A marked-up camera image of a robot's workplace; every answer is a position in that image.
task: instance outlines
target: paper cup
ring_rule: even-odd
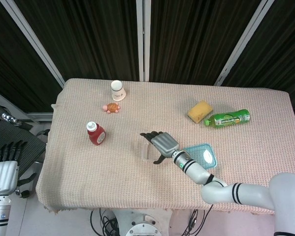
[[[121,101],[126,97],[127,93],[123,88],[122,82],[120,80],[114,80],[111,82],[112,99],[114,101]]]

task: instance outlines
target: blue plastic tray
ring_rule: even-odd
[[[217,166],[215,154],[210,144],[186,147],[183,150],[185,150],[194,161],[199,163],[206,170]]]

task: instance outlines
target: green bottle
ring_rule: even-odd
[[[205,126],[221,128],[233,124],[248,123],[250,114],[248,110],[240,110],[238,112],[228,112],[212,115],[209,119],[204,120]]]

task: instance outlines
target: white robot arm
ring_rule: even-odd
[[[26,142],[10,143],[0,149],[0,236],[6,235],[12,194],[17,186],[18,162]]]
[[[153,131],[141,135],[162,154],[160,160],[172,158],[192,181],[204,185],[201,196],[208,204],[236,203],[274,210],[274,236],[295,236],[294,174],[281,173],[274,176],[268,188],[244,183],[227,185],[191,159],[184,150],[180,150],[179,144],[168,133]]]

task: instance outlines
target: dark curtain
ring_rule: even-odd
[[[15,2],[65,80],[139,80],[135,0]]]
[[[295,1],[273,3],[222,85],[286,91],[295,112]]]
[[[213,85],[260,0],[153,0],[150,81]]]
[[[51,112],[61,87],[0,3],[0,94],[24,112]]]

